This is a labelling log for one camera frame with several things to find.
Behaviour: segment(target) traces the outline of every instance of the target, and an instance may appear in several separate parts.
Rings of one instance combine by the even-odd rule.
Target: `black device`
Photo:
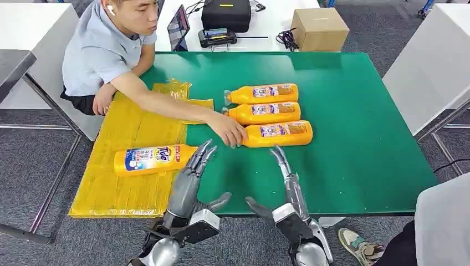
[[[249,0],[211,0],[202,9],[204,30],[228,28],[247,32],[251,20]]]
[[[181,5],[176,11],[175,16],[166,28],[168,36],[170,37],[171,50],[186,52],[188,47],[186,45],[185,36],[190,30],[188,18],[186,17],[185,8]]]
[[[235,35],[235,32],[232,32],[227,28],[210,30],[203,29],[199,32],[198,35],[202,48],[207,48],[212,45],[237,43],[237,36]]]

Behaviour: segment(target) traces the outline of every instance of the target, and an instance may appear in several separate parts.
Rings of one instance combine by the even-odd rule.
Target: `black case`
[[[247,32],[250,20],[249,0],[211,0],[202,9],[202,26],[205,30],[228,28],[233,32]]]

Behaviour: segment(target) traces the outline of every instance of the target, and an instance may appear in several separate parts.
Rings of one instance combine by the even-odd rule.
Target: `silver robotic hand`
[[[183,168],[171,188],[168,207],[145,239],[142,253],[131,260],[132,266],[172,266],[178,260],[180,248],[186,243],[197,243],[219,233],[217,211],[227,204],[231,193],[203,203],[197,199],[201,176],[207,161],[217,147],[209,148],[212,140],[199,146]]]
[[[289,254],[294,266],[328,266],[333,262],[328,241],[318,222],[311,218],[300,188],[299,176],[292,173],[284,151],[270,150],[284,178],[287,203],[275,210],[267,209],[252,197],[246,197],[250,209],[275,224],[291,245]]]
[[[171,188],[168,207],[164,214],[164,226],[170,228],[173,220],[178,217],[190,219],[192,215],[202,209],[217,211],[227,204],[231,193],[225,192],[219,199],[210,203],[203,203],[197,199],[197,192],[201,183],[201,176],[206,168],[207,161],[217,150],[217,146],[209,149],[212,140],[199,146],[189,159],[186,167],[180,171]]]

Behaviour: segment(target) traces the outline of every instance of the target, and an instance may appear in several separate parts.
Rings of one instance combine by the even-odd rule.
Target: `detergent bottle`
[[[241,104],[235,108],[222,108],[222,113],[241,125],[261,125],[300,119],[300,105],[295,101],[274,104]]]
[[[251,125],[246,128],[248,139],[243,145],[250,148],[307,145],[313,137],[308,121],[299,120],[270,125]]]
[[[235,104],[267,104],[282,101],[297,101],[299,90],[293,83],[243,86],[235,91],[223,92],[225,105]]]
[[[138,176],[182,169],[196,150],[182,144],[118,151],[114,171],[118,176]]]

